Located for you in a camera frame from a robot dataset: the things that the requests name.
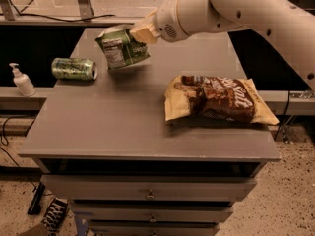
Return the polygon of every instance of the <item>floor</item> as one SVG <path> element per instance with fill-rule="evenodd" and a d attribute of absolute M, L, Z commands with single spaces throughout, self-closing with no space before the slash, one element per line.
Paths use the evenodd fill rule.
<path fill-rule="evenodd" d="M 277 136 L 276 144 L 282 156 L 277 163 L 268 163 L 258 174 L 258 185 L 250 195 L 234 206 L 234 214 L 222 224 L 219 236 L 314 236 L 315 235 L 315 148 L 314 133 L 308 122 L 298 122 L 288 128 L 290 143 Z M 274 134 L 277 127 L 270 127 Z M 9 136 L 9 144 L 1 148 L 24 167 L 35 167 L 30 159 L 21 159 L 16 151 L 23 136 Z M 14 166 L 4 152 L 2 166 Z M 1 235 L 18 235 L 41 222 L 52 200 L 46 190 L 41 200 L 41 213 L 27 215 L 33 197 L 33 185 L 27 179 L 8 181 L 0 178 Z M 76 235 L 74 216 L 69 211 L 60 236 Z"/>

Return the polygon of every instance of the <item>white bottle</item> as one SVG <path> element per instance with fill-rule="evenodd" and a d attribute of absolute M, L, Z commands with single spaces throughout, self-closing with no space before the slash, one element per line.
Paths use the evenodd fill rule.
<path fill-rule="evenodd" d="M 10 63 L 10 66 L 13 68 L 12 72 L 14 74 L 13 82 L 20 90 L 23 96 L 32 96 L 36 93 L 36 89 L 33 86 L 29 76 L 21 73 L 19 70 L 20 66 L 16 63 Z"/>

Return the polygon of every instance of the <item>brown chip bag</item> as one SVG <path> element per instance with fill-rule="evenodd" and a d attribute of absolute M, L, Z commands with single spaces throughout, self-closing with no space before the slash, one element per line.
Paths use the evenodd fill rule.
<path fill-rule="evenodd" d="M 178 76 L 169 83 L 165 98 L 166 121 L 199 115 L 269 125 L 279 122 L 252 80 Z"/>

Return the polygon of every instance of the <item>crumpled snack bag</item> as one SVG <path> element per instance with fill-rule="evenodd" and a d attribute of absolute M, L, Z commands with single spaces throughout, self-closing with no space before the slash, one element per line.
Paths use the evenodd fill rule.
<path fill-rule="evenodd" d="M 165 119 L 193 115 L 246 123 L 279 123 L 252 80 L 177 76 L 165 92 Z"/>
<path fill-rule="evenodd" d="M 95 40 L 107 59 L 108 69 L 114 70 L 139 63 L 150 57 L 145 43 L 130 34 L 132 26 L 106 28 Z"/>

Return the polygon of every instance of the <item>green chip bag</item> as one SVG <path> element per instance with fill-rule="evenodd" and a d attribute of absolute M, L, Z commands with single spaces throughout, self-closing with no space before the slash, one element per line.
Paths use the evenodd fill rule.
<path fill-rule="evenodd" d="M 147 44 L 137 42 L 130 34 L 131 27 L 119 25 L 107 28 L 95 40 L 105 54 L 109 70 L 130 66 L 150 57 Z"/>

